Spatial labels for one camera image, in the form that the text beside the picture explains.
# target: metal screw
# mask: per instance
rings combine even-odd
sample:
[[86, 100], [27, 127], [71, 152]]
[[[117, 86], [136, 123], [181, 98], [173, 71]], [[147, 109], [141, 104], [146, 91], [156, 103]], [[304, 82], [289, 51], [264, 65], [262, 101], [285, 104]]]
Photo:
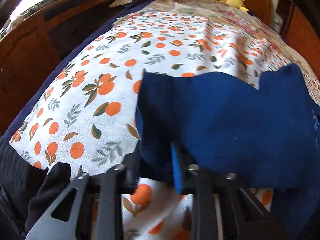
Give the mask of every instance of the metal screw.
[[124, 170], [125, 168], [125, 165], [124, 164], [118, 164], [116, 167], [115, 167], [115, 171], [122, 171]]
[[87, 176], [88, 175], [88, 173], [82, 173], [82, 175], [78, 178], [78, 179], [83, 179], [85, 176]]
[[234, 180], [236, 179], [237, 175], [234, 173], [227, 173], [226, 174], [226, 179]]
[[197, 164], [191, 164], [191, 165], [189, 165], [189, 167], [188, 167], [188, 169], [190, 170], [190, 171], [197, 171], [197, 170], [199, 170], [199, 165], [197, 165]]

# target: navy blue fabric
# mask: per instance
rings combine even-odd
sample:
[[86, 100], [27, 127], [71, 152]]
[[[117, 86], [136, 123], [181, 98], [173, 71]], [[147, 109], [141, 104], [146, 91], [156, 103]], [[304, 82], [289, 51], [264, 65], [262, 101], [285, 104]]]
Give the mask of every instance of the navy blue fabric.
[[218, 72], [145, 73], [136, 111], [141, 176], [172, 181], [175, 140], [201, 167], [234, 172], [248, 187], [281, 188], [271, 213], [294, 239], [319, 202], [319, 113], [295, 64], [264, 72], [260, 90]]
[[13, 134], [21, 127], [24, 119], [30, 114], [34, 105], [39, 101], [42, 94], [45, 90], [50, 86], [52, 81], [58, 76], [58, 74], [68, 65], [68, 63], [77, 56], [82, 49], [90, 44], [90, 42], [94, 41], [99, 36], [103, 35], [107, 31], [112, 28], [112, 24], [116, 21], [117, 18], [123, 17], [130, 13], [134, 13], [138, 10], [141, 10], [149, 3], [151, 0], [136, 0], [130, 6], [125, 8], [120, 14], [111, 18], [107, 22], [105, 22], [101, 27], [99, 27], [94, 33], [92, 33], [88, 38], [86, 38], [77, 48], [75, 48], [68, 56], [66, 56], [60, 64], [56, 67], [56, 69], [47, 77], [47, 79], [43, 82], [38, 92], [29, 100], [29, 102], [24, 106], [24, 108], [20, 111], [20, 113], [13, 120], [9, 128], [6, 130], [4, 134], [4, 138], [7, 142], [9, 142], [10, 138]]

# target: wooden cabinet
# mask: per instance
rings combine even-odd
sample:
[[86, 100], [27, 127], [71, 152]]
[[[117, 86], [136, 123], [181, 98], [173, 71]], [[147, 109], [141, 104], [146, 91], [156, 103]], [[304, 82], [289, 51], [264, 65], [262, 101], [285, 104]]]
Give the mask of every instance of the wooden cabinet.
[[320, 79], [320, 39], [297, 6], [294, 7], [285, 39], [290, 47], [306, 59]]

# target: floral blanket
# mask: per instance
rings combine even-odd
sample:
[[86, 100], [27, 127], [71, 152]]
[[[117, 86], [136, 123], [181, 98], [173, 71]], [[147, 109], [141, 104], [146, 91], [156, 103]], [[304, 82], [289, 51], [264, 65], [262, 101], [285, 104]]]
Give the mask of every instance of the floral blanket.
[[[213, 0], [155, 0], [118, 19], [68, 64], [11, 145], [41, 169], [60, 161], [71, 165], [72, 178], [103, 173], [133, 152], [140, 138], [134, 113], [146, 71], [188, 78], [219, 71], [259, 89], [263, 71], [292, 62], [319, 104], [310, 67], [259, 19]], [[273, 191], [253, 191], [270, 209]], [[192, 196], [142, 179], [136, 194], [123, 197], [126, 238], [188, 239], [191, 204]]]

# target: black garment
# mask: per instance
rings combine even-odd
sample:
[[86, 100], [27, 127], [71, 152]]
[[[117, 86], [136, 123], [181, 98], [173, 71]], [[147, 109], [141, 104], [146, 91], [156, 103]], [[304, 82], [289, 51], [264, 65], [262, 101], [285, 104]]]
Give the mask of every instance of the black garment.
[[69, 164], [38, 169], [0, 137], [0, 239], [26, 237], [39, 217], [70, 183]]
[[[0, 138], [1, 236], [5, 235], [4, 230], [23, 231], [29, 201], [37, 194], [47, 172], [48, 169], [41, 170], [27, 163], [4, 137]], [[4, 226], [7, 224], [12, 225], [10, 229]]]
[[25, 232], [28, 233], [41, 215], [70, 183], [71, 167], [67, 163], [58, 162], [50, 170], [36, 196], [28, 207], [28, 218]]

